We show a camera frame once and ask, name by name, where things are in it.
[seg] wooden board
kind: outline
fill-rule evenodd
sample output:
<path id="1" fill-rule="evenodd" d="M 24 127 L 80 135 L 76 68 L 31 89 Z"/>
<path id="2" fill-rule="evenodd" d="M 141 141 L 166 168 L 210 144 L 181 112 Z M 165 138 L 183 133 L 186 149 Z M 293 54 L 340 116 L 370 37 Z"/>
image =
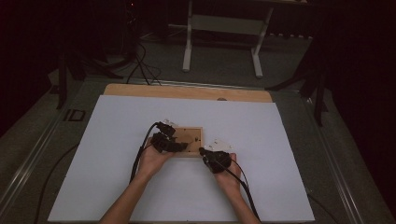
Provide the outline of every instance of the wooden board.
<path id="1" fill-rule="evenodd" d="M 188 143 L 187 148 L 176 154 L 177 157 L 201 157 L 199 148 L 204 146 L 204 135 L 202 128 L 175 127 L 174 137 L 177 143 Z"/>
<path id="2" fill-rule="evenodd" d="M 227 100 L 272 103 L 268 91 L 215 89 L 203 87 L 146 86 L 132 84 L 109 84 L 104 95 L 147 96 L 195 100 Z"/>

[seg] small wooden block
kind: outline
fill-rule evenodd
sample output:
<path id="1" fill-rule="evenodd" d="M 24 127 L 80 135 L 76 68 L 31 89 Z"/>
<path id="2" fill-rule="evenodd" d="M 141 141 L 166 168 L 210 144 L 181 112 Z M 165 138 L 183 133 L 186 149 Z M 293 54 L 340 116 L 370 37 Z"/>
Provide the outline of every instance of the small wooden block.
<path id="1" fill-rule="evenodd" d="M 188 143 L 187 148 L 177 157 L 200 157 L 199 148 L 204 146 L 203 130 L 200 127 L 176 127 L 174 137 L 177 143 Z"/>

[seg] white paper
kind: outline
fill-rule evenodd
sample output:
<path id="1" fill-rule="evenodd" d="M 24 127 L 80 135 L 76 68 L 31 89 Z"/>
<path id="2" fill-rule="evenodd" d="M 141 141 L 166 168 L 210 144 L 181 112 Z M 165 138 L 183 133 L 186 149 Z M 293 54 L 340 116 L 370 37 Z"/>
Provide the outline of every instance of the white paper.
<path id="1" fill-rule="evenodd" d="M 203 127 L 237 151 L 262 221 L 314 216 L 273 103 L 101 96 L 49 221 L 97 221 L 120 196 L 148 128 L 169 119 Z M 172 158 L 149 182 L 132 221 L 236 221 L 213 175 L 198 158 Z"/>

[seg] white table leg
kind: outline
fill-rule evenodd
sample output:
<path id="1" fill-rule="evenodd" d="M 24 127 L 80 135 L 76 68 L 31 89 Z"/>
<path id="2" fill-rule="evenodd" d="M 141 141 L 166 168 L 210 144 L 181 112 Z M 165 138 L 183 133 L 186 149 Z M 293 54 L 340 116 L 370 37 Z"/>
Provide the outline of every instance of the white table leg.
<path id="1" fill-rule="evenodd" d="M 265 18 L 265 23 L 262 25 L 262 31 L 260 32 L 259 35 L 259 41 L 256 47 L 251 49 L 251 57 L 253 60 L 254 71 L 256 73 L 257 78 L 262 78 L 262 65 L 260 63 L 259 52 L 260 52 L 260 48 L 262 47 L 262 41 L 265 38 L 265 33 L 267 31 L 268 24 L 270 22 L 273 11 L 274 9 L 272 7 L 268 10 L 267 16 Z"/>
<path id="2" fill-rule="evenodd" d="M 189 17 L 187 19 L 187 44 L 186 44 L 186 50 L 184 51 L 183 72 L 189 72 L 190 71 L 191 48 L 192 48 L 192 44 L 191 44 L 191 32 L 192 32 L 191 20 L 192 20 L 192 0 L 189 1 Z"/>

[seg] person's left hand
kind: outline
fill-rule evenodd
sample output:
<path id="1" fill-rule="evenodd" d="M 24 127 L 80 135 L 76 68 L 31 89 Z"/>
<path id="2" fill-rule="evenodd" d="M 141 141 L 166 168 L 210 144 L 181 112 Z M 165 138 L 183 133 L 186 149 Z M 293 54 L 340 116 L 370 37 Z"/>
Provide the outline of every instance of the person's left hand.
<path id="1" fill-rule="evenodd" d="M 152 178 L 161 170 L 163 164 L 174 155 L 175 152 L 160 153 L 154 146 L 147 147 L 140 157 L 137 175 L 145 175 L 146 177 Z"/>

